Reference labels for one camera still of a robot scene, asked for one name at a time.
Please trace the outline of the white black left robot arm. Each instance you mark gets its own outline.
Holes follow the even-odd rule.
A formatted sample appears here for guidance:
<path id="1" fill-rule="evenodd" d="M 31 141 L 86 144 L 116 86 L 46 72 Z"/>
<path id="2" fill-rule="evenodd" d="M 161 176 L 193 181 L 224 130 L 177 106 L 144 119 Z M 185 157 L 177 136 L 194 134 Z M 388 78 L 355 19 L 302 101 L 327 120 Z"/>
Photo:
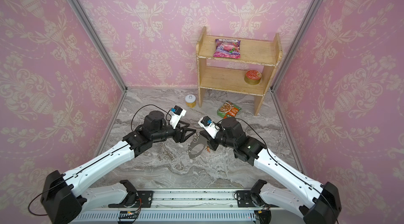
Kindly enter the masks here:
<path id="1" fill-rule="evenodd" d="M 142 199 L 128 180 L 111 186 L 91 188 L 110 171 L 145 151 L 154 143 L 172 139 L 183 143 L 196 133 L 181 120 L 186 111 L 170 111 L 170 120 L 161 111 L 152 111 L 143 124 L 134 128 L 109 150 L 67 172 L 50 173 L 44 183 L 40 202 L 53 224 L 68 224 L 79 214 L 103 206 L 141 208 Z"/>

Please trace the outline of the green orange noodle packet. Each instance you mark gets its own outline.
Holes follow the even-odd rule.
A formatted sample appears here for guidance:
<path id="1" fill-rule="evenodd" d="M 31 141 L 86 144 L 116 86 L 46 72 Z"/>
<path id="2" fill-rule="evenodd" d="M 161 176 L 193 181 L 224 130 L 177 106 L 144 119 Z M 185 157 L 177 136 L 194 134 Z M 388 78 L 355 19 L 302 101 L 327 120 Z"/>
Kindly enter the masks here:
<path id="1" fill-rule="evenodd" d="M 218 110 L 217 115 L 221 118 L 236 117 L 236 115 L 242 110 L 238 105 L 226 101 Z"/>

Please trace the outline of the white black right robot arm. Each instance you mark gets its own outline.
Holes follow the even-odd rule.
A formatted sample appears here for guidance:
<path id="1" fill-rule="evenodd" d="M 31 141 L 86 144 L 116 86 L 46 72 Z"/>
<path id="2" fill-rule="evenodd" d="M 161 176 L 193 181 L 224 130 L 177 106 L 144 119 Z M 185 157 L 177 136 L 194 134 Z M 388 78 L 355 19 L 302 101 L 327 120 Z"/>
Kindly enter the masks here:
<path id="1" fill-rule="evenodd" d="M 215 123 L 205 116 L 198 124 L 211 150 L 216 151 L 219 146 L 230 148 L 236 159 L 265 172 L 284 186 L 278 188 L 258 180 L 249 191 L 252 204 L 282 208 L 299 216 L 306 224 L 338 223 L 342 211 L 338 188 L 330 182 L 322 184 L 285 163 L 260 136 L 247 136 L 240 122 L 229 117 Z"/>

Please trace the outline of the wooden two-tier shelf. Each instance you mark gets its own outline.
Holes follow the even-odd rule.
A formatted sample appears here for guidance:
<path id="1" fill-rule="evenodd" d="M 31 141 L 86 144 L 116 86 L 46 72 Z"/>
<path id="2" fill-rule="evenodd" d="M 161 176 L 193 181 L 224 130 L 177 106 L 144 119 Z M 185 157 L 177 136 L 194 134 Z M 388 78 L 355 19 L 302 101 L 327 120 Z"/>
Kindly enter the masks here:
<path id="1" fill-rule="evenodd" d="M 198 105 L 202 106 L 207 90 L 226 91 L 254 96 L 254 115 L 258 116 L 283 57 L 281 36 L 271 41 L 241 38 L 239 59 L 214 57 L 216 40 L 221 36 L 208 35 L 207 27 L 201 30 L 196 43 Z M 262 67 L 261 80 L 252 85 L 245 82 L 248 66 Z"/>

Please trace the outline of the pink snack packet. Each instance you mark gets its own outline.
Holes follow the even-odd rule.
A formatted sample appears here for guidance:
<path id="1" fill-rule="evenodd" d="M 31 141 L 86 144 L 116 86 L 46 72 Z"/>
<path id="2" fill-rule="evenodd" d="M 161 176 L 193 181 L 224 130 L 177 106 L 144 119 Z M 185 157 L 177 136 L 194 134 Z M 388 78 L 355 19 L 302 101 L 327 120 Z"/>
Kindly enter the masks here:
<path id="1" fill-rule="evenodd" d="M 231 59 L 239 59 L 241 57 L 240 40 L 221 38 L 215 40 L 215 45 L 216 50 L 213 54 L 213 57 Z"/>

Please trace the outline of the white-lidded yellow can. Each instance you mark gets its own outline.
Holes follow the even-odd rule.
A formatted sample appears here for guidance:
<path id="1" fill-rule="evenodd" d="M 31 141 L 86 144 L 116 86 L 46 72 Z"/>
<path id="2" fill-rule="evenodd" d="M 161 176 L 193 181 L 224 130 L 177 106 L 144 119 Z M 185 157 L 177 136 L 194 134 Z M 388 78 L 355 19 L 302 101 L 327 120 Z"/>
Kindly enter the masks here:
<path id="1" fill-rule="evenodd" d="M 193 94 L 189 94 L 185 97 L 186 105 L 190 108 L 194 108 L 196 106 L 196 96 Z"/>

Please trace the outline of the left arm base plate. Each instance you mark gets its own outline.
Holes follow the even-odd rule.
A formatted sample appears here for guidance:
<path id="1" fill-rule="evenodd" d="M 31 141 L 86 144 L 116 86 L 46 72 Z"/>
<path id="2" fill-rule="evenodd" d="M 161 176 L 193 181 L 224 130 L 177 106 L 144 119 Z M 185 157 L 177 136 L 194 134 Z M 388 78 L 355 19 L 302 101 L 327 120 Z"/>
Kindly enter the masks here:
<path id="1" fill-rule="evenodd" d="M 129 192 L 119 204 L 109 204 L 109 208 L 150 208 L 153 201 L 154 191 L 140 190 L 137 193 Z"/>

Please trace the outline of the aluminium front rail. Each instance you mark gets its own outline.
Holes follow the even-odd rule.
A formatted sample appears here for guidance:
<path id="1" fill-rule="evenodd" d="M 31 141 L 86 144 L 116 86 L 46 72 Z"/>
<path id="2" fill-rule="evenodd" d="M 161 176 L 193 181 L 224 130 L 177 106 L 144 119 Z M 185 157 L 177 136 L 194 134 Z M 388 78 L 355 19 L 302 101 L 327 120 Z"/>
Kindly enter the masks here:
<path id="1" fill-rule="evenodd" d="M 237 190 L 146 189 L 154 191 L 150 208 L 102 206 L 79 214 L 74 224 L 302 224 L 297 215 L 276 206 L 239 208 Z"/>

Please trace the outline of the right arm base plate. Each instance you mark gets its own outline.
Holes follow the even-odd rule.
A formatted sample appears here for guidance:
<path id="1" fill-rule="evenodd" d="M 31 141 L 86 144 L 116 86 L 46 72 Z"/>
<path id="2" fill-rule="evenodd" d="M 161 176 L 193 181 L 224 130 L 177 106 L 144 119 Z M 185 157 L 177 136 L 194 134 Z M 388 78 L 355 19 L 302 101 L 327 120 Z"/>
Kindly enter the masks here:
<path id="1" fill-rule="evenodd" d="M 269 204 L 265 203 L 259 194 L 250 190 L 237 190 L 234 193 L 239 208 L 268 208 Z"/>

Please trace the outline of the red-lidded gold tin can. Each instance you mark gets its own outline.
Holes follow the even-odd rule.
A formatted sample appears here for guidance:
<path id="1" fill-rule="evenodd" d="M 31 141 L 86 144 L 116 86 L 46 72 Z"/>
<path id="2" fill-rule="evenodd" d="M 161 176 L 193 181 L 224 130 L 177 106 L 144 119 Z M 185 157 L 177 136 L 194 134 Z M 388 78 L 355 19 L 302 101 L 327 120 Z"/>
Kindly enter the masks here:
<path id="1" fill-rule="evenodd" d="M 250 69 L 245 72 L 244 81 L 249 85 L 258 85 L 261 81 L 261 78 L 261 72 Z"/>

